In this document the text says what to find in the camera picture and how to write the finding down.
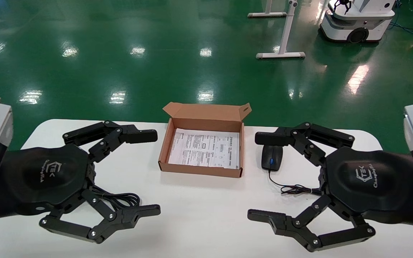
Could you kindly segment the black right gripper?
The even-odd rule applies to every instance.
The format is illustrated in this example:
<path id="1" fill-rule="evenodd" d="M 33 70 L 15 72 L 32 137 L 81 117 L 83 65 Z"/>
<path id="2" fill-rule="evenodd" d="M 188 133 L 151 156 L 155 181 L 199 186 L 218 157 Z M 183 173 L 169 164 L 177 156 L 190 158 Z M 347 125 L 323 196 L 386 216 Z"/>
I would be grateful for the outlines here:
<path id="1" fill-rule="evenodd" d="M 350 216 L 353 228 L 315 235 L 308 228 L 318 215 L 333 204 L 350 214 L 368 212 L 391 215 L 402 209 L 413 195 L 413 158 L 382 150 L 351 149 L 352 135 L 304 122 L 296 127 L 278 127 L 274 132 L 257 132 L 255 143 L 292 146 L 320 171 L 324 194 L 297 217 L 284 213 L 249 209 L 249 220 L 270 224 L 274 234 L 295 239 L 307 251 L 323 251 L 364 242 L 376 231 L 361 216 Z M 315 142 L 338 149 L 326 157 Z"/>

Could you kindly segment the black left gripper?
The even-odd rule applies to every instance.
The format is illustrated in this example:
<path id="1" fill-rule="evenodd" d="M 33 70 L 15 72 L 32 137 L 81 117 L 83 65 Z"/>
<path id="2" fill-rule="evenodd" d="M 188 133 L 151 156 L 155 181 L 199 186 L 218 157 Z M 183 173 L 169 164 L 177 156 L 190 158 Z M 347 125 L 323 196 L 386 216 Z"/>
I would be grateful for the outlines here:
<path id="1" fill-rule="evenodd" d="M 139 130 L 133 124 L 119 125 L 106 120 L 67 132 L 63 140 L 66 145 L 59 148 L 36 147 L 5 154 L 0 175 L 15 214 L 31 216 L 52 211 L 40 220 L 40 227 L 96 244 L 116 231 L 134 228 L 143 217 L 160 215 L 161 208 L 157 204 L 113 211 L 92 191 L 86 190 L 95 181 L 93 163 L 101 162 L 123 143 L 156 142 L 156 130 Z M 95 141 L 98 143 L 88 154 L 77 147 Z M 90 228 L 61 220 L 64 212 L 72 212 L 85 201 L 103 217 L 98 225 Z"/>

